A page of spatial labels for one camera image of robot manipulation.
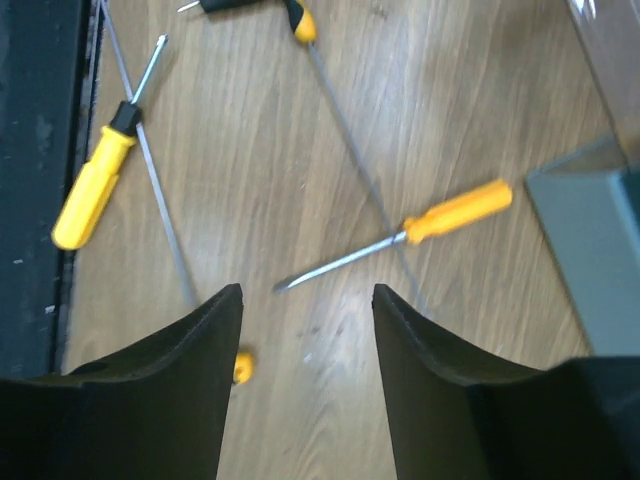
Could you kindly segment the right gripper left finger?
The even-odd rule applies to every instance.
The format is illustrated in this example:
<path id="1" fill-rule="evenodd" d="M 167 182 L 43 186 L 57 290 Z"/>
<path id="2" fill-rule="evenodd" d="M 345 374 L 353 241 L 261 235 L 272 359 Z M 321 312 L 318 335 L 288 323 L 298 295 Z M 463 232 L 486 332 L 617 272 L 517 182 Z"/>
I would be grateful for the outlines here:
<path id="1" fill-rule="evenodd" d="M 2 477 L 215 478 L 242 316 L 242 289 L 230 284 L 69 374 L 3 380 Z"/>

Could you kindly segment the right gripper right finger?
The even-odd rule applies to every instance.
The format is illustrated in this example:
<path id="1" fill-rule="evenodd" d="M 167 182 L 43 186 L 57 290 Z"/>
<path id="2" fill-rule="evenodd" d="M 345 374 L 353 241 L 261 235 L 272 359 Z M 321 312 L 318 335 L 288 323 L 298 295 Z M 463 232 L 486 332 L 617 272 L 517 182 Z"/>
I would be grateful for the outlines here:
<path id="1" fill-rule="evenodd" d="M 384 284 L 372 310 L 399 478 L 638 477 L 636 357 L 537 370 L 451 333 Z"/>

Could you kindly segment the slim orange screwdriver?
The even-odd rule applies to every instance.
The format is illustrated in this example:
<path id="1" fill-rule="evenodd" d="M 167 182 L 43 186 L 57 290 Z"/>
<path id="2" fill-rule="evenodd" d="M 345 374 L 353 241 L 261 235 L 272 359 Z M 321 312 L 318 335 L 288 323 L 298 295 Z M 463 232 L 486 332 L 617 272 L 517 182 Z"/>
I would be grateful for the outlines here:
<path id="1" fill-rule="evenodd" d="M 451 233 L 504 211 L 511 205 L 512 200 L 513 190 L 505 180 L 491 181 L 443 201 L 421 216 L 408 217 L 402 229 L 387 238 L 304 273 L 283 279 L 274 285 L 273 291 L 276 294 L 288 291 L 304 282 L 398 244 L 418 245 L 427 238 Z"/>

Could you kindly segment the yellow black screwdriver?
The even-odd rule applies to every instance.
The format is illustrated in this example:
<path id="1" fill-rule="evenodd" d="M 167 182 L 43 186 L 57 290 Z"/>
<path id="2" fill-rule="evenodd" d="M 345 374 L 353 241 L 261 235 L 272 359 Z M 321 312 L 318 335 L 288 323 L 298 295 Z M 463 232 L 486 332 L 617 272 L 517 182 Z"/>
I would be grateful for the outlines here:
<path id="1" fill-rule="evenodd" d="M 120 168 L 136 144 L 136 127 L 142 119 L 139 101 L 167 43 L 166 33 L 158 37 L 133 98 L 121 101 L 111 121 L 101 128 L 101 138 L 80 169 L 52 230 L 52 241 L 59 249 L 82 248 L 98 224 Z"/>

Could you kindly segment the teal drawer cabinet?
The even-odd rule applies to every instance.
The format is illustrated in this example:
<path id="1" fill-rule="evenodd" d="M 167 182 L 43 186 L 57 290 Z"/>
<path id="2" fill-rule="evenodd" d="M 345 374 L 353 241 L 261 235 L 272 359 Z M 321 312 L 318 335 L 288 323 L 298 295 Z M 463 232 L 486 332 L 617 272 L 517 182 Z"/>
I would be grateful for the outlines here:
<path id="1" fill-rule="evenodd" d="M 526 187 L 593 353 L 638 355 L 638 168 L 606 136 L 533 171 Z"/>

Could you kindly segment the clear drawer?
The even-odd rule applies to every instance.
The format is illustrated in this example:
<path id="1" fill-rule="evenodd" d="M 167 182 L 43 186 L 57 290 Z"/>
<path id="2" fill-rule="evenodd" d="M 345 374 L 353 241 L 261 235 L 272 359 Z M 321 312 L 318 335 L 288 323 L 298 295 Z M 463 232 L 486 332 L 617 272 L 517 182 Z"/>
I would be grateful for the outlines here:
<path id="1" fill-rule="evenodd" d="M 626 158 L 639 162 L 639 3 L 567 3 L 592 75 Z"/>

